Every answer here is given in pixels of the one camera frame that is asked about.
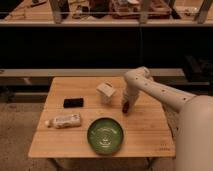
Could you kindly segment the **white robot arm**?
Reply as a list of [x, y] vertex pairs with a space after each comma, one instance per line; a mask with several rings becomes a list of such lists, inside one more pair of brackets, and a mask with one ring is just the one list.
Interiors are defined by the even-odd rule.
[[150, 79], [139, 67], [123, 78], [122, 112], [129, 113], [143, 91], [180, 115], [176, 137], [175, 171], [213, 171], [213, 97], [195, 95]]

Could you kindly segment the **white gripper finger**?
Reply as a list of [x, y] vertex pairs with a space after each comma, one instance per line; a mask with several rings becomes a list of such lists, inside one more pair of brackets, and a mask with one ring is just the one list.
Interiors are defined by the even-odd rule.
[[121, 106], [123, 107], [123, 106], [125, 105], [125, 103], [126, 103], [126, 100], [125, 100], [125, 99], [122, 99], [122, 100], [121, 100]]
[[130, 112], [131, 110], [133, 110], [134, 106], [135, 106], [135, 103], [132, 103], [132, 104], [129, 103], [128, 112]]

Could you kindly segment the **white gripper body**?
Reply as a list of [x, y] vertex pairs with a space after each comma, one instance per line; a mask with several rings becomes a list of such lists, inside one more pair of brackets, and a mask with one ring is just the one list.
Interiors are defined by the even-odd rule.
[[123, 91], [122, 99], [125, 99], [126, 102], [129, 102], [130, 104], [136, 103], [139, 97], [139, 93], [140, 93], [140, 90], [137, 87], [133, 87], [127, 84]]

